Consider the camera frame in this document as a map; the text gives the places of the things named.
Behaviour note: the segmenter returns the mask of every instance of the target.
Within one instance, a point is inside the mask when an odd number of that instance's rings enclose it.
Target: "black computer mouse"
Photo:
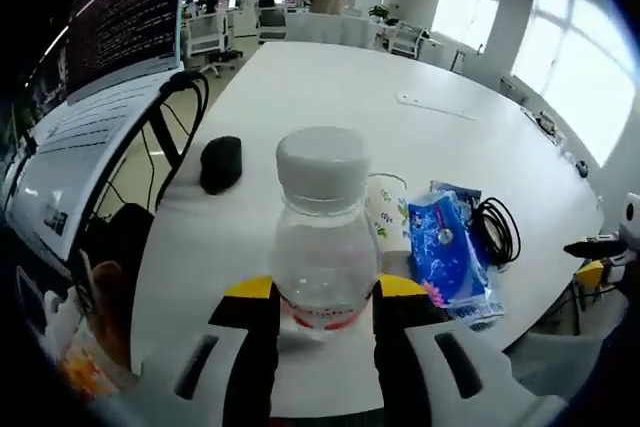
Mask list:
[[[200,165],[200,185],[205,192],[224,192],[242,175],[242,142],[237,137],[212,140],[202,151]]]

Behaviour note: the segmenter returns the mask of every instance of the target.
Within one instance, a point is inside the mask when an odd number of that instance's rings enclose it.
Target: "white table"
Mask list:
[[[399,104],[426,99],[435,112]],[[570,282],[580,262],[562,247],[598,233],[602,214],[589,184],[512,101],[451,72],[363,49],[267,43],[238,73],[196,134],[148,238],[133,311],[132,360],[206,324],[230,284],[266,273],[282,209],[275,151],[286,134],[313,125],[355,128],[372,171],[403,177],[410,196],[432,179],[482,189],[509,207],[522,255],[499,275],[508,310],[480,335],[504,349]],[[242,139],[244,173],[229,192],[198,185],[204,146]],[[315,417],[382,406],[370,335],[281,355],[273,414]]]

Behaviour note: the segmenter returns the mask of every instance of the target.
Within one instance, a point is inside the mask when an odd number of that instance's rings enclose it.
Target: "plastic bottle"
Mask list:
[[[277,164],[284,211],[271,271],[283,310],[302,327],[338,331],[364,310],[376,281],[364,142],[348,129],[301,130],[280,142]]]

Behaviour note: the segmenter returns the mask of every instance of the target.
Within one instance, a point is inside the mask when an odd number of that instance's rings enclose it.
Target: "floor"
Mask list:
[[[228,67],[220,69],[221,78],[216,78],[212,71],[205,73],[209,81],[209,105],[207,111],[213,107],[220,94],[233,80],[242,66],[255,54],[258,49],[256,37],[240,38],[235,40],[235,48],[243,52],[243,59],[239,59],[234,65],[235,70]],[[163,106],[163,114],[171,136],[180,149],[185,145],[191,130],[196,113],[196,95],[192,91],[174,94],[167,105],[173,110]],[[100,217],[110,217],[126,203],[136,203],[145,207],[150,212],[155,211],[155,201],[160,186],[169,174],[169,163],[164,153],[158,146],[158,141],[151,127],[147,124],[125,153],[120,166],[107,184],[105,191],[100,196],[96,213]]]

